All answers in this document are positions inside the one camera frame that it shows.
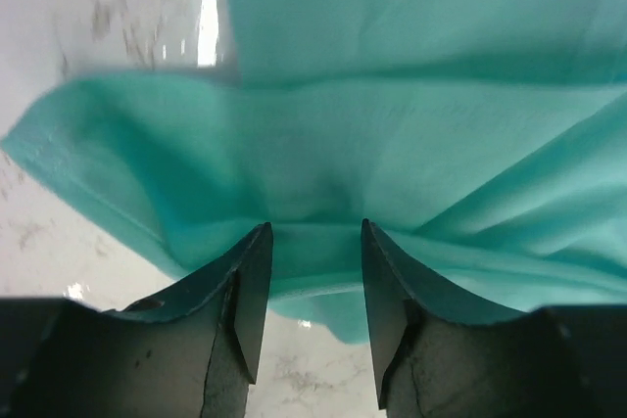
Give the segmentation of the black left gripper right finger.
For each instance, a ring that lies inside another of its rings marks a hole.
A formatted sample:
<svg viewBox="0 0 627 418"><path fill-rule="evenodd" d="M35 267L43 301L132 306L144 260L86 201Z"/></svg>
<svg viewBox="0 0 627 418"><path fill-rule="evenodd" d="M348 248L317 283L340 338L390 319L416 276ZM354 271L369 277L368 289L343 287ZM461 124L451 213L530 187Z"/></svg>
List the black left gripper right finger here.
<svg viewBox="0 0 627 418"><path fill-rule="evenodd" d="M362 223L377 403L390 417L622 417L626 309L488 301Z"/></svg>

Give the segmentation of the teal t shirt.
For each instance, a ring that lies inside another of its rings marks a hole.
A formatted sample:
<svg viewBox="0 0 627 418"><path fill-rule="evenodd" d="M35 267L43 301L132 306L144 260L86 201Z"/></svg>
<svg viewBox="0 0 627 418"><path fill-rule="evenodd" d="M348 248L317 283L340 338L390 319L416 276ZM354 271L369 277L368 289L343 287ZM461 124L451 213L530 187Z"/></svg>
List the teal t shirt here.
<svg viewBox="0 0 627 418"><path fill-rule="evenodd" d="M626 0L1 0L4 154L164 272L274 231L367 332L360 228L519 310L626 300Z"/></svg>

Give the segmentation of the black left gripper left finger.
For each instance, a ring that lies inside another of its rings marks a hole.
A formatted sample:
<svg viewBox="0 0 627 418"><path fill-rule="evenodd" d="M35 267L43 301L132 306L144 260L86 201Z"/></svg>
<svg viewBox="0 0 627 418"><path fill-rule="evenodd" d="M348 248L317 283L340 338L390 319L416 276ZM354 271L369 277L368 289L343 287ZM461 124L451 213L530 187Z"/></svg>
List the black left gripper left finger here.
<svg viewBox="0 0 627 418"><path fill-rule="evenodd" d="M1 302L5 417L241 417L259 370L269 223L122 310Z"/></svg>

